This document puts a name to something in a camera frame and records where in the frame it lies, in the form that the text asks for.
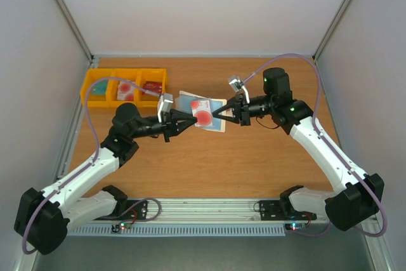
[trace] purple cable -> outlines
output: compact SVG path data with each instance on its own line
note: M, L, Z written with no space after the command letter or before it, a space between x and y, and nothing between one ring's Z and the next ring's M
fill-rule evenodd
M90 116L89 116L88 100L89 100L89 94L90 94L91 90L93 89L93 86L94 86L95 84L97 84L98 82L101 82L101 81L108 81L108 80L121 81L121 82L123 82L123 83L129 84L130 86L132 86L132 87L134 87L134 88L137 88L138 90L141 90L142 92L145 92L145 93L148 94L148 95L153 95L153 96L160 97L160 94L155 93L155 92L153 92L153 91L145 90L144 88L141 88L141 87L135 85L134 83L132 83L132 82L130 82L130 81L127 81L126 79L121 79L120 77L114 77L114 76L103 77L103 78L101 78L101 79L98 79L98 80L95 81L94 83L92 83L92 84L90 85L89 89L87 90L86 96L85 96L85 98L84 98L84 114L86 115L86 119L87 119L87 121L88 121L90 130L91 130L91 133L92 133L93 138L95 139L95 142L96 142L95 156L92 158L92 161L91 161L91 162L87 163L87 165L83 166L83 168L81 168L79 171L77 171L76 174L72 175L69 179L67 179L65 182L63 182L61 185L59 185L58 190L63 189L63 188L64 188L66 185L68 185L73 179L75 179L75 178L78 177L81 173L83 173L85 170L87 170L87 169L97 160L97 158L98 158L98 156L99 156L100 143L99 143L99 139L97 138L97 134L96 134L95 127L93 126L93 124L92 124L92 122L91 122L91 119L90 119ZM24 253L24 254L32 254L32 253L34 253L34 252L36 251L35 249L33 249L33 250L28 250L28 249L27 249L28 234L29 234L29 232L30 232L30 230L31 230L31 227L32 227L32 224L34 223L34 220L36 219L36 217L37 217L37 215L39 214L40 210L41 210L41 209L43 208L43 206L44 206L55 194L57 194L57 193L58 193L58 191L56 191L56 190L52 191L43 201L41 201L41 203L38 205L38 207L35 209L35 211L34 211L33 214L31 215L30 220L28 221L28 224L27 224L27 226L25 227L24 234L23 234L22 250L23 250L23 253ZM154 217L149 218L149 219L144 220L144 221L151 221L151 220L156 219L156 218L160 215L160 212L162 211L162 206L160 205L160 202L159 202L158 200L156 200L156 199L153 199L153 198L147 198L147 199L143 199L143 200L144 200L144 201L145 201L145 200L152 200L152 201L154 201L155 203L158 204L158 213L157 213Z
M336 155L336 157L344 164L344 166L346 167L346 169L348 169L348 171L361 183L361 185L365 188L365 190L368 192L368 194L372 197L372 199L374 200L374 202L376 203L377 207L379 208L379 210L381 211L382 214L382 228L381 231L379 231L378 233L370 233L370 232L366 232L364 230L362 230L361 228L358 227L354 227L356 230L360 231L361 233L365 234L366 236L369 237L380 237L383 234L385 234L386 229L388 228L388 217L386 216L385 210L381 204L381 201L379 201L379 199L376 197L376 195L374 194L374 192L370 189L370 187L361 179L361 177L355 172L351 170L351 165L342 157L342 155L334 148L334 146L332 146L332 144L326 139L326 137L324 135L321 134L319 128L316 125L316 118L317 118L317 113L318 113L318 108L320 106L320 99L322 96L322 81L320 79L320 74L318 73L318 69L317 66L311 61L309 60L307 57L300 55L300 54L295 54L295 53L287 53L287 54L283 54L283 55L279 55L275 58L272 58L271 60L267 61L266 63L264 63L260 68L256 69L249 77L247 77L244 80L244 83L246 83L247 81L249 81L252 77L254 77L259 71L261 71L262 69L264 69L267 65L269 65L270 63L274 62L275 60L278 60L280 58L286 58L286 57L297 57L297 58L302 58L303 60L306 60L311 67L313 68L315 74L316 74L316 78L317 78L317 97L316 97L316 105L315 105L315 110L313 112L313 117L311 119L311 123L313 125L313 128L315 129L317 135L324 141L324 143L331 149L331 151L334 153L334 155Z
M122 215L127 214L129 211L131 211L131 209L133 209L135 206L139 205L141 202L147 201L147 200L151 200L154 201L154 203L156 203L158 205L158 212L151 218L145 219L145 220L137 220L137 222L148 222L148 221L152 221L158 218L158 216L161 214L162 212L162 204L155 198L144 198L141 199L139 201L137 201L136 203L132 204L129 208L127 208L127 210L125 210L124 212L121 213L120 216L103 216L100 218L103 219L117 219L120 218Z
M328 231L331 228L331 225L332 225L332 223L330 221L327 224L326 228L323 230L323 232L318 233L318 234L307 234L307 233L300 232L300 231L297 231L297 230L293 231L293 230L286 230L286 229L285 229L285 232L287 232L287 233L295 233L295 234L302 235L302 236L307 236L307 237L321 237L321 236L324 236L325 234L328 233Z

